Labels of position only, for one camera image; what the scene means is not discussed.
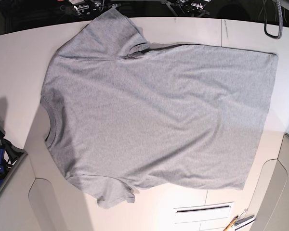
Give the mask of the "grey T-shirt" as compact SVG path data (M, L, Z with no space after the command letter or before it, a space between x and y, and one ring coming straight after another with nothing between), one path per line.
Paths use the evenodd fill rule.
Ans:
M63 177L108 209L165 183L244 188L273 93L273 53L152 50L116 9L53 55L41 89Z

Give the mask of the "yellow pencil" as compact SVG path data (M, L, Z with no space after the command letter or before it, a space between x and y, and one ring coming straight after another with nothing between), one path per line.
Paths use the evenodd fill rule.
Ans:
M233 224L237 221L238 219L238 216L235 216L232 221L225 227L225 229L223 231L228 231L232 226Z

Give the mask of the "blue black equipment pile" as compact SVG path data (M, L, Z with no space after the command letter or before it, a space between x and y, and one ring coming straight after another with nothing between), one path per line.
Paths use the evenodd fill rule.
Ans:
M5 132L0 127L0 187L15 163L24 155L26 155L25 150L15 147L5 139Z

